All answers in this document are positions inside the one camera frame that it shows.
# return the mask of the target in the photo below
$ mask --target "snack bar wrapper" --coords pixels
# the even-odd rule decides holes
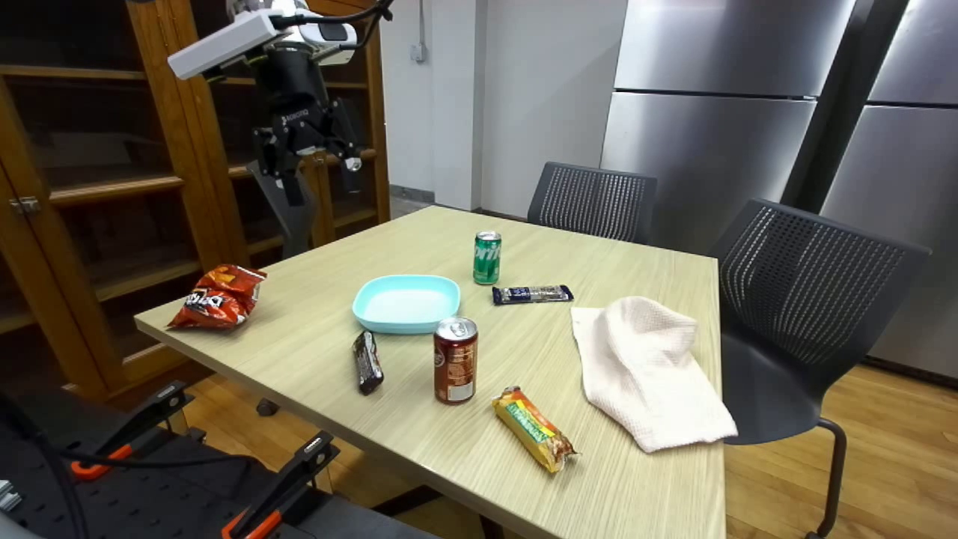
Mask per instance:
[[[565,470],[568,461],[575,461],[575,446],[568,444],[568,438],[550,419],[544,419],[517,386],[509,386],[493,403],[493,412],[499,422],[550,476]]]
[[[199,277],[169,331],[234,331],[243,328],[256,305],[265,272],[223,265]]]

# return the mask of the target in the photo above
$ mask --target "light blue bowl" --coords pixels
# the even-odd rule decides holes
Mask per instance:
[[[358,289],[352,319],[371,332],[433,332],[457,305],[460,290],[442,277],[380,277]]]

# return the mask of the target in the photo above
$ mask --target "canned drink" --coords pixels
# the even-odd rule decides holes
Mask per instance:
[[[466,319],[446,319],[433,335],[437,403],[460,404],[476,397],[478,328]]]
[[[499,281],[499,259],[502,259],[502,236],[496,232],[476,235],[476,256],[473,256],[473,281],[476,286],[496,286]]]

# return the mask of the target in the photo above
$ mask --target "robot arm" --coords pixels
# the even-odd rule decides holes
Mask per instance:
[[[298,159],[331,153],[342,170],[362,169],[347,108],[328,100],[321,69],[345,66],[362,49],[356,22],[392,18],[392,0],[349,18],[307,13],[306,0],[228,0],[231,25],[175,51],[166,64],[180,82],[250,76],[268,126],[253,132],[256,159],[247,166],[283,236],[286,256],[307,247],[315,205],[298,181]]]

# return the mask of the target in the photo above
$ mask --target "brown can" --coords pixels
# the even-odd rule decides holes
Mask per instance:
[[[476,397],[478,328],[466,319],[446,319],[433,335],[437,403],[460,404]]]

